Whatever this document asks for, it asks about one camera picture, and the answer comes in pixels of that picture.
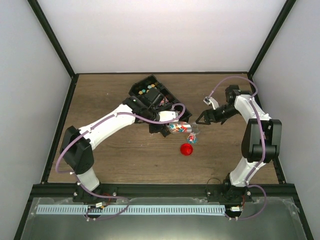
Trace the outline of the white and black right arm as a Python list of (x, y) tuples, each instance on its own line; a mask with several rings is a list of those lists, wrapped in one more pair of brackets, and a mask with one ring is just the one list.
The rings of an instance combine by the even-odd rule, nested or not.
[(209, 106), (196, 119), (200, 125), (224, 124), (235, 115), (241, 115), (246, 128), (241, 142), (241, 160), (236, 168), (227, 174), (222, 183), (223, 198), (229, 202), (243, 195), (245, 188), (258, 170), (280, 154), (282, 122), (271, 118), (257, 104), (254, 94), (240, 90), (238, 85), (225, 89), (226, 104), (206, 96), (203, 101)]

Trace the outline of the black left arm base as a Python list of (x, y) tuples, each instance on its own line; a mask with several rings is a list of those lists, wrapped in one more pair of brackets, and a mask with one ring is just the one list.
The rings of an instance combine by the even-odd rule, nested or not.
[(91, 190), (90, 193), (84, 190), (81, 185), (75, 184), (72, 192), (72, 199), (76, 203), (115, 203), (119, 198), (118, 187), (115, 184), (100, 183), (100, 185), (94, 190)]

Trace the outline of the black candy tray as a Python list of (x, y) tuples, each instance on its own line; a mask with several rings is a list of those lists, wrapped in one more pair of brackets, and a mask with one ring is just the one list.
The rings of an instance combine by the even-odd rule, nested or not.
[[(153, 113), (160, 114), (162, 111), (175, 111), (177, 115), (179, 115), (183, 111), (183, 107), (180, 105), (173, 107), (174, 104), (180, 104), (181, 101), (179, 101), (163, 83), (158, 81), (153, 74), (134, 83), (128, 94), (130, 97), (134, 96), (139, 99), (146, 108), (153, 111)], [(188, 122), (191, 116), (192, 113), (185, 107), (185, 112), (178, 121)], [(171, 134), (168, 125), (169, 123), (148, 123), (149, 133), (160, 133), (163, 137), (167, 137)]]

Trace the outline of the silver metal scoop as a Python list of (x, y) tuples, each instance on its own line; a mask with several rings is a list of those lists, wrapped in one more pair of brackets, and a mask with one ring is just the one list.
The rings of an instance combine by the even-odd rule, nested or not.
[(171, 122), (168, 124), (168, 130), (172, 134), (176, 133), (191, 133), (192, 127), (188, 122), (178, 121)]

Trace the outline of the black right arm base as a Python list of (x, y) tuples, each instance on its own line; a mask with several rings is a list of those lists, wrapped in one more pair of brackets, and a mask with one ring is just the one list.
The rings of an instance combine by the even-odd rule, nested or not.
[(246, 186), (232, 185), (230, 173), (228, 173), (223, 181), (217, 177), (209, 178), (204, 191), (209, 202), (240, 204), (246, 200), (248, 190)]

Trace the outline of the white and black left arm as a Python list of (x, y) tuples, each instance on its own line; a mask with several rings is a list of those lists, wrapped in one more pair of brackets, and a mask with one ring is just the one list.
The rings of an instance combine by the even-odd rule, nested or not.
[(59, 170), (64, 160), (85, 189), (85, 197), (97, 202), (102, 189), (93, 169), (93, 151), (108, 137), (138, 121), (160, 126), (177, 122), (185, 113), (185, 105), (177, 102), (161, 106), (164, 98), (159, 90), (151, 88), (145, 94), (127, 97), (115, 110), (91, 124), (80, 128), (70, 126), (65, 131), (55, 170)]

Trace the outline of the clear plastic jar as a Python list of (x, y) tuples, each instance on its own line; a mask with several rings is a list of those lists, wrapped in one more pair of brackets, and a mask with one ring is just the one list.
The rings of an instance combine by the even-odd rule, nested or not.
[(186, 141), (188, 144), (196, 144), (199, 140), (198, 135), (200, 134), (199, 125), (194, 122), (191, 124), (191, 132), (189, 133)]

